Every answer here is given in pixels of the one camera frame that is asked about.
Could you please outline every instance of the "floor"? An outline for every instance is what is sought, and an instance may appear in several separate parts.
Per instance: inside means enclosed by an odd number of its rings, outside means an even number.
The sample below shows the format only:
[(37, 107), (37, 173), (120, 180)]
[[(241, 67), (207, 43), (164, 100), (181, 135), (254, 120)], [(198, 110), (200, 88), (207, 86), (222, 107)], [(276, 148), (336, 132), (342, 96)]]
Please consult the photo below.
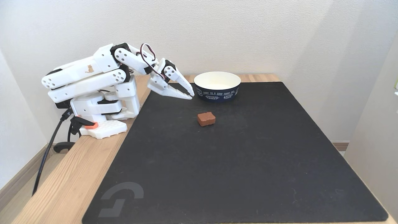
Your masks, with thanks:
[[(54, 154), (52, 155), (45, 163), (43, 171), (41, 173), (40, 185), (44, 182), (44, 180), (50, 175), (51, 171), (58, 165), (58, 163), (62, 160), (62, 158), (66, 154)], [(0, 211), (0, 223), (1, 224), (9, 224), (11, 223), (15, 217), (21, 212), (22, 208), (29, 201), (32, 196), (33, 185), (36, 180), (35, 175), (22, 187), (22, 189), (11, 199), (11, 201), (4, 207), (3, 210)]]

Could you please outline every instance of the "orange clip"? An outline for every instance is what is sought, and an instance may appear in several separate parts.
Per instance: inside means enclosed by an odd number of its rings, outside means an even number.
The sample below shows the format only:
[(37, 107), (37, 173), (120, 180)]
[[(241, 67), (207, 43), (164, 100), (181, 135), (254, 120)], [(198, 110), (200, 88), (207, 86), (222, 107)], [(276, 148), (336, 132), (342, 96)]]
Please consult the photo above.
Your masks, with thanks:
[(98, 122), (94, 122), (92, 126), (84, 126), (85, 129), (96, 129), (98, 128)]

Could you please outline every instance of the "navy blue bowl exterior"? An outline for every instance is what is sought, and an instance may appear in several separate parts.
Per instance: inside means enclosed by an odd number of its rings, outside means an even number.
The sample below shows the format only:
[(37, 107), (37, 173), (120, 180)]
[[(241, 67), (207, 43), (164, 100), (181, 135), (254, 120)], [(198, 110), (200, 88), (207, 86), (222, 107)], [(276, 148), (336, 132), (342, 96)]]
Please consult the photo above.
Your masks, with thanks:
[(234, 88), (214, 90), (214, 89), (202, 88), (195, 84), (196, 93), (201, 100), (207, 102), (217, 102), (217, 103), (230, 101), (233, 98), (235, 98), (236, 94), (238, 93), (239, 85), (237, 85)]

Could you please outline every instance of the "black cable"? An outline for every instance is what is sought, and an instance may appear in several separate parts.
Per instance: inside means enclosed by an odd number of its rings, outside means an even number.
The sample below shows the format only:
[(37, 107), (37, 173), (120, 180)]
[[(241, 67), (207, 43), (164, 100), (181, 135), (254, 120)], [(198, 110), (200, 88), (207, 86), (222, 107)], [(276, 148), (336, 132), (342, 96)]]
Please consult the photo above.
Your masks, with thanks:
[(49, 144), (47, 145), (46, 151), (44, 151), (44, 155), (43, 155), (43, 159), (41, 160), (41, 163), (40, 163), (39, 171), (37, 172), (35, 185), (33, 186), (32, 196), (36, 193), (37, 187), (39, 186), (40, 176), (41, 176), (41, 172), (43, 171), (44, 163), (46, 162), (47, 155), (48, 155), (48, 153), (50, 151), (51, 146), (53, 145), (53, 142), (54, 142), (55, 136), (57, 135), (59, 127), (61, 127), (62, 122), (64, 122), (66, 119), (68, 119), (68, 117), (72, 113), (73, 113), (72, 109), (67, 109), (62, 114), (61, 119), (59, 120), (58, 125), (55, 128), (53, 135), (51, 136), (51, 139), (50, 139)]
[(71, 131), (72, 131), (72, 122), (71, 122), (70, 125), (69, 125), (69, 130), (68, 130), (68, 141), (70, 141), (70, 134), (71, 134)]

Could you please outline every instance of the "brown block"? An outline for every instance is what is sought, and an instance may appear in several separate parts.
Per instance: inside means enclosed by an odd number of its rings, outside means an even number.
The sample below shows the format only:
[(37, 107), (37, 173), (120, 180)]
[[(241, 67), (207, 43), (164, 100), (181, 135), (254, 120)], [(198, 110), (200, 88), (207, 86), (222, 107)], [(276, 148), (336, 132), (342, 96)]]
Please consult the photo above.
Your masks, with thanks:
[(198, 114), (198, 122), (200, 126), (206, 126), (216, 123), (216, 117), (211, 112)]

